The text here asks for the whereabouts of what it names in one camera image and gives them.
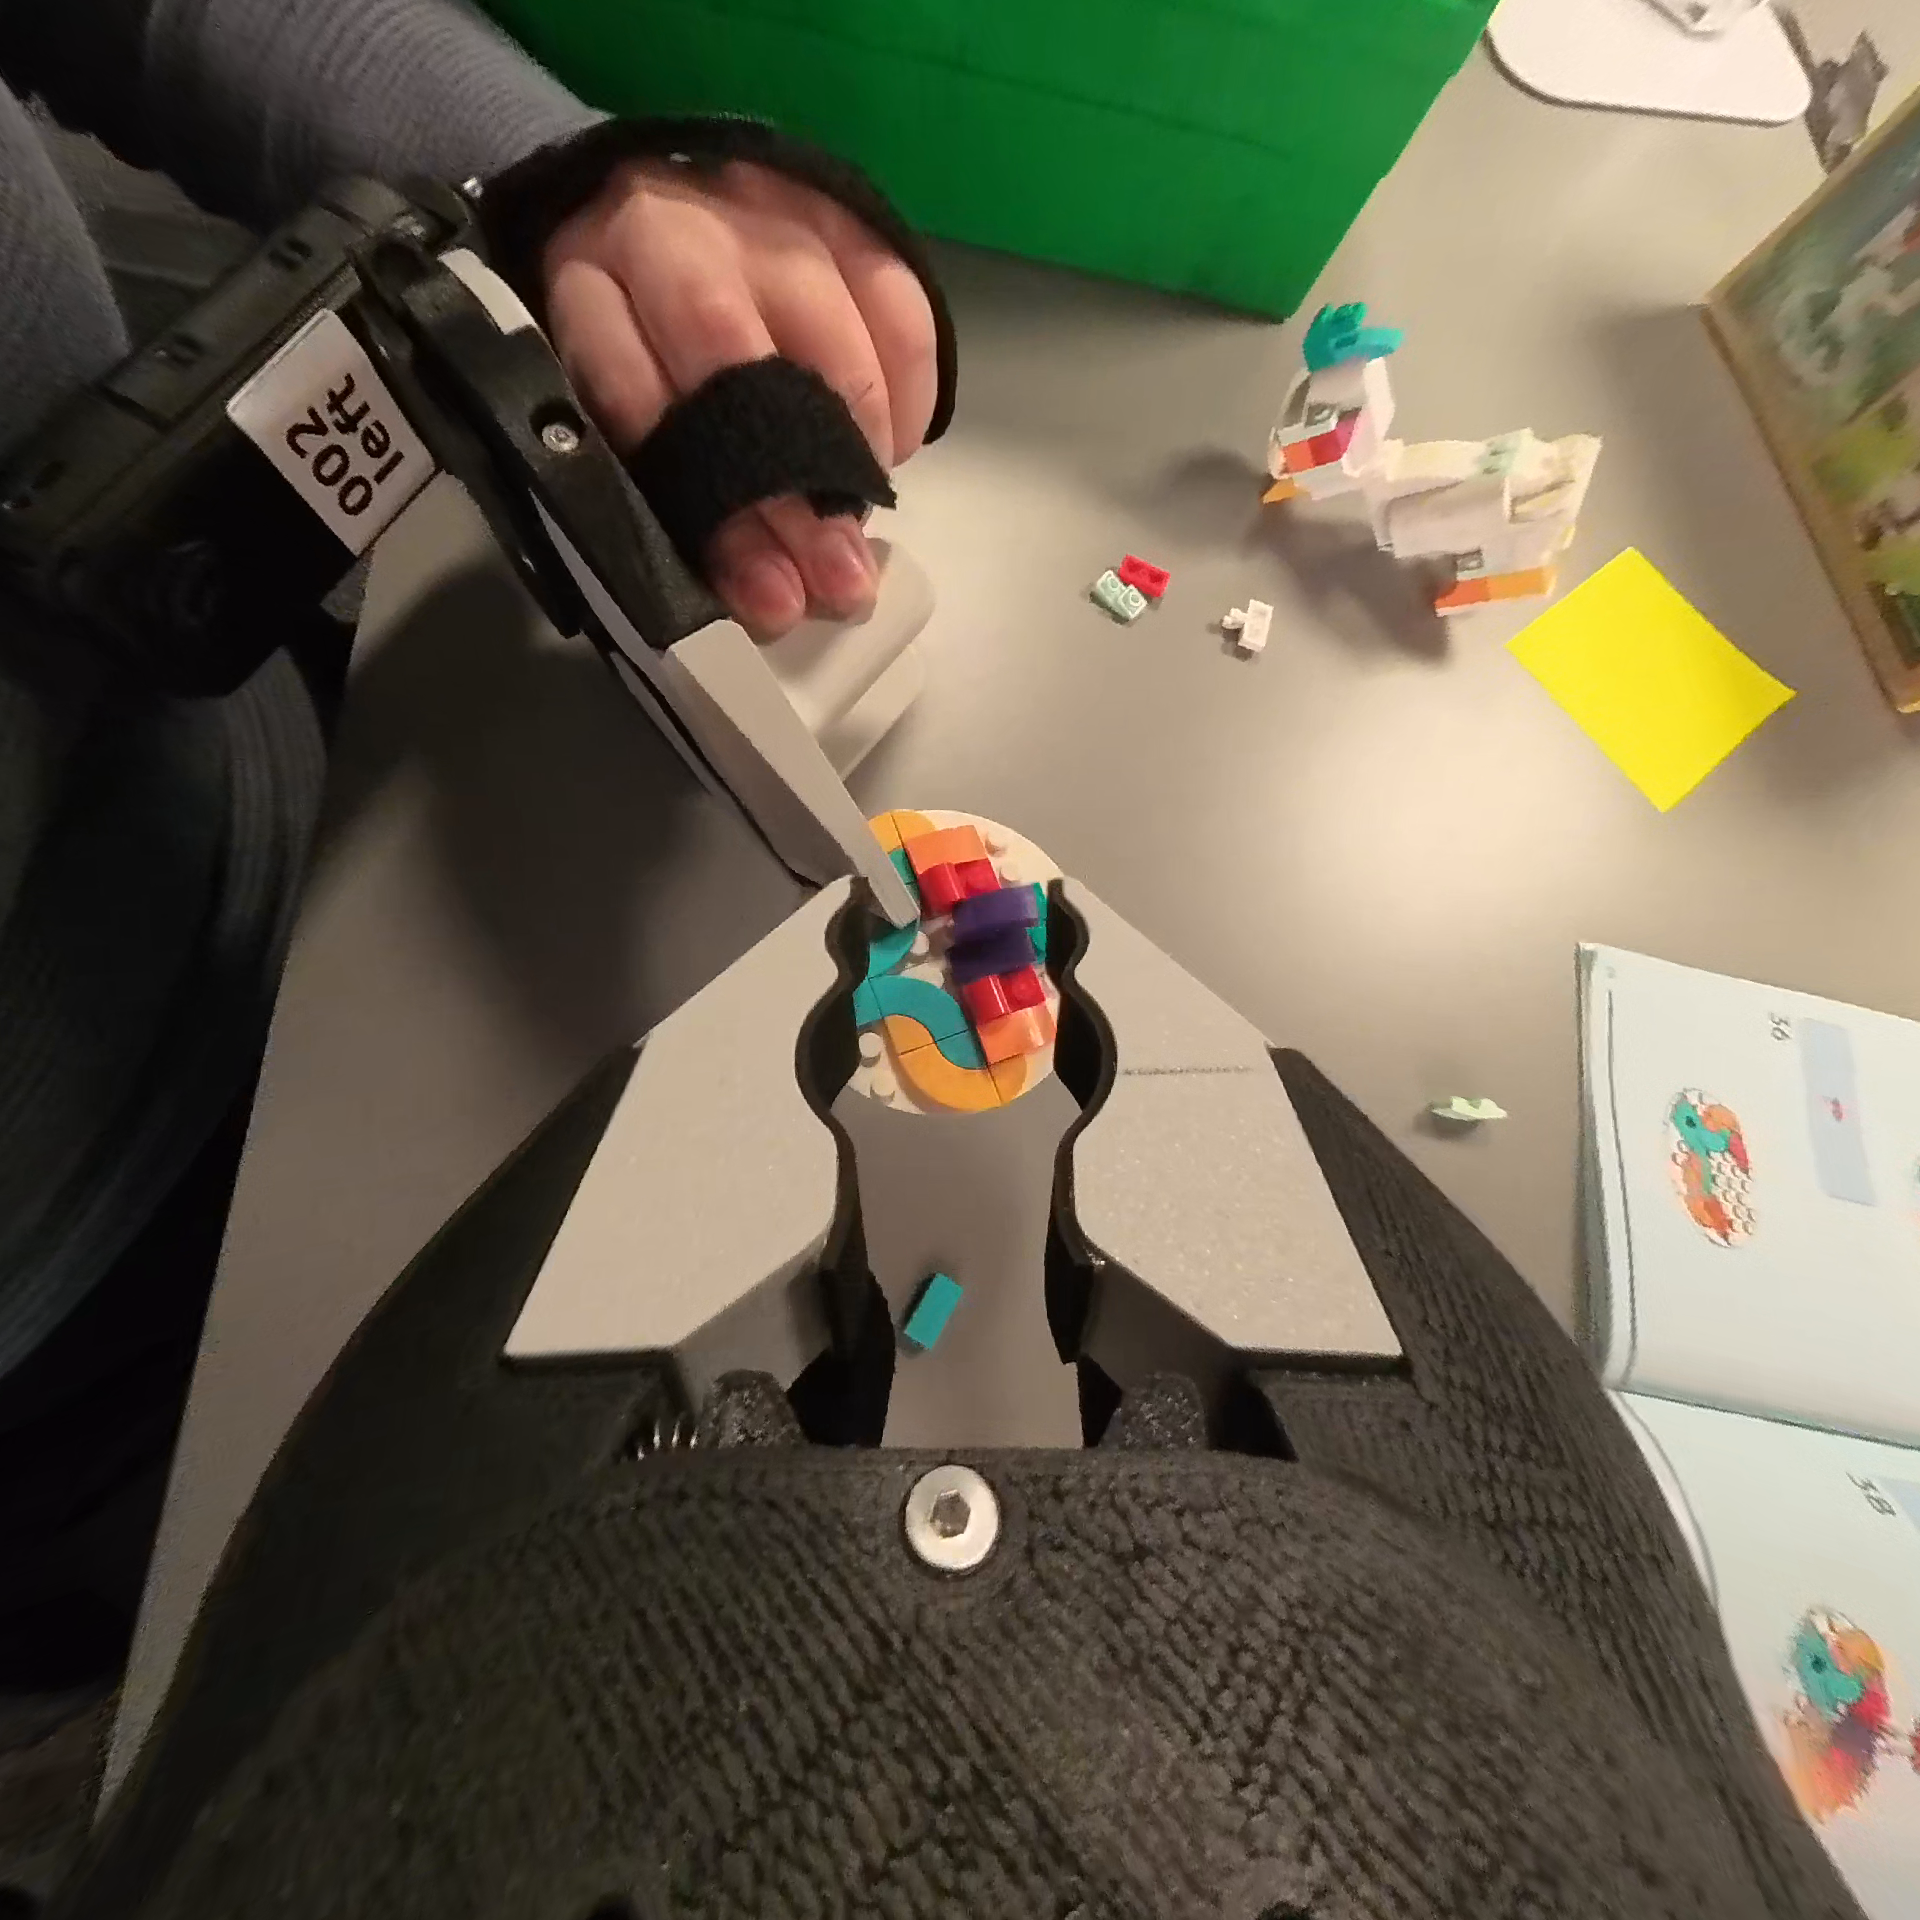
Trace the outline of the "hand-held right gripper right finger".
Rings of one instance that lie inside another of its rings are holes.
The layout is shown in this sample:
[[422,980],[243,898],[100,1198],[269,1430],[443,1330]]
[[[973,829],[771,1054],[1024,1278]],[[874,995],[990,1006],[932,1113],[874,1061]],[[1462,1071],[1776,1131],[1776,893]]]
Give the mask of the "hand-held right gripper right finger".
[[1396,1365],[1261,1028],[1081,881],[1048,887],[1048,1324],[1083,1365]]

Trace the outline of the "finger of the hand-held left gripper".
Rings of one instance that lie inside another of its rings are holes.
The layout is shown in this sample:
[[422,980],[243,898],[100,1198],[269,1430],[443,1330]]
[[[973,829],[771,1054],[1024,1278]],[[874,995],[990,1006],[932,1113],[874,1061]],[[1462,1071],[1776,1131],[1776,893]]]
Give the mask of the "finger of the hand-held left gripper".
[[819,753],[753,636],[721,618],[658,649],[620,612],[594,612],[593,636],[702,787],[794,881],[822,887],[826,841],[812,807]]
[[664,654],[664,693],[796,878],[816,887],[860,881],[892,926],[920,919],[892,855],[746,631],[718,619],[677,639]]

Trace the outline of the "lego instruction booklet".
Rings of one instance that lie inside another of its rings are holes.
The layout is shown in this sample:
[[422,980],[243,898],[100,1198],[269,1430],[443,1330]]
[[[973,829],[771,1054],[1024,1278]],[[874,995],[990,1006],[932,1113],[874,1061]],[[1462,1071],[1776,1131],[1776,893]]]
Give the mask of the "lego instruction booklet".
[[1595,943],[1578,1021],[1581,1335],[1792,1801],[1916,1915],[1916,1021]]

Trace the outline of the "person's left hand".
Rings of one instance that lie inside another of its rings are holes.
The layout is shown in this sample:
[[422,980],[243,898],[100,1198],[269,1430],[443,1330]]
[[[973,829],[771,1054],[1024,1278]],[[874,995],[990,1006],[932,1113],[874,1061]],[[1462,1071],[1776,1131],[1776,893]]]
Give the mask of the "person's left hand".
[[541,251],[546,334],[632,454],[725,367],[785,357],[836,390],[883,468],[928,438],[937,327],[922,278],[826,194],[739,163],[622,165]]

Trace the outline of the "white lego model with coloured bricks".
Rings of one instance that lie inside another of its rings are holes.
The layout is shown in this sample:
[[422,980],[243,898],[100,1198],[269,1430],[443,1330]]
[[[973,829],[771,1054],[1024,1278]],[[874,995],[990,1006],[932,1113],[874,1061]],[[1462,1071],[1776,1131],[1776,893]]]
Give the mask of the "white lego model with coloured bricks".
[[896,1113],[1013,1106],[1053,1068],[1058,863],[1027,834],[961,810],[892,807],[872,828],[920,914],[872,938],[848,1089]]

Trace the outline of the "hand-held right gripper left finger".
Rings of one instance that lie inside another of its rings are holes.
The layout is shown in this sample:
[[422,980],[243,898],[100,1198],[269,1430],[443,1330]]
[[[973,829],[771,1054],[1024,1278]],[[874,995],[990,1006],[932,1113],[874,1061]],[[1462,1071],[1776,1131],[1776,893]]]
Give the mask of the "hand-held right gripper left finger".
[[834,881],[658,1021],[505,1357],[809,1365],[858,1225],[832,1115],[858,1068],[869,892]]

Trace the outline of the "stack of green storage bins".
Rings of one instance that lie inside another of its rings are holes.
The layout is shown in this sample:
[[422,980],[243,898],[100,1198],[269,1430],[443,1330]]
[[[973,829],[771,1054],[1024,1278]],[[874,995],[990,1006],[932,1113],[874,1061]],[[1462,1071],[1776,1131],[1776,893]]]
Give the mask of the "stack of green storage bins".
[[731,111],[949,243],[1288,319],[1493,2],[491,2],[594,108]]

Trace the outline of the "white lego bird model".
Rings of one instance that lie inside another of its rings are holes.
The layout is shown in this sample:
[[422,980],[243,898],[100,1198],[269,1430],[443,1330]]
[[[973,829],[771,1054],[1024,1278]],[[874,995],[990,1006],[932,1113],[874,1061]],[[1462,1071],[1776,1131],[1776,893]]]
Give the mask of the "white lego bird model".
[[1324,305],[1302,331],[1302,371],[1267,437],[1261,505],[1360,503],[1376,551],[1421,567],[1430,610],[1542,604],[1557,590],[1594,489],[1603,438],[1398,438],[1390,361],[1398,327],[1362,302]]

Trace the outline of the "colourful lego set box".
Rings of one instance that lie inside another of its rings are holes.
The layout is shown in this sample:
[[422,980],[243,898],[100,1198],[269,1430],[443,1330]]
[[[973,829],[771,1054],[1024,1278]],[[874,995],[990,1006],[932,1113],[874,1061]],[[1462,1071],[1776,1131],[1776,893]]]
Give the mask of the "colourful lego set box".
[[1917,97],[1708,295],[1875,679],[1917,711]]

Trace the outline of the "white rounded stand base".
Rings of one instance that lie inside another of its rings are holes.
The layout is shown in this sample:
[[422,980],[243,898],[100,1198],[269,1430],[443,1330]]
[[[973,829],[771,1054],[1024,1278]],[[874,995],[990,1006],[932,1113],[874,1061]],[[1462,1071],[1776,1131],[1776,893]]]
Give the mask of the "white rounded stand base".
[[1776,127],[1810,81],[1769,2],[1499,2],[1499,68],[1550,105]]

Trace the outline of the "yellow sticky note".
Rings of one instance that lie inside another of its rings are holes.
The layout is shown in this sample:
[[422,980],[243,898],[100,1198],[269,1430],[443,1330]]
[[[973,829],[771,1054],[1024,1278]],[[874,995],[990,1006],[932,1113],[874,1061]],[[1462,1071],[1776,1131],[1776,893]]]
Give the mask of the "yellow sticky note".
[[1538,612],[1506,652],[1659,812],[1794,699],[1634,546]]

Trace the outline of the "black and white printed sheet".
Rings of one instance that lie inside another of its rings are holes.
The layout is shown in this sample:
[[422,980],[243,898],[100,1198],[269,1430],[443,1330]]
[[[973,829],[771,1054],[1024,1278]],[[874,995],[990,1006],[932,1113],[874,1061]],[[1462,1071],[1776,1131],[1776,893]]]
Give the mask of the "black and white printed sheet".
[[1819,169],[1832,175],[1866,139],[1888,81],[1888,65],[1873,33],[1860,33],[1842,57],[1825,57],[1818,55],[1798,13],[1788,2],[1776,2],[1774,11],[1808,78],[1803,125]]

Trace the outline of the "person's left forearm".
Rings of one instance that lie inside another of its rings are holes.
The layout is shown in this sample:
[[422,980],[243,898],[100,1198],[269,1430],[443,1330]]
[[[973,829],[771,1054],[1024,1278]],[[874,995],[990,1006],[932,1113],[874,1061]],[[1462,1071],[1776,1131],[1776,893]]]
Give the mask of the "person's left forearm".
[[164,2],[134,47],[146,158],[258,230],[340,178],[458,185],[598,119],[468,5]]

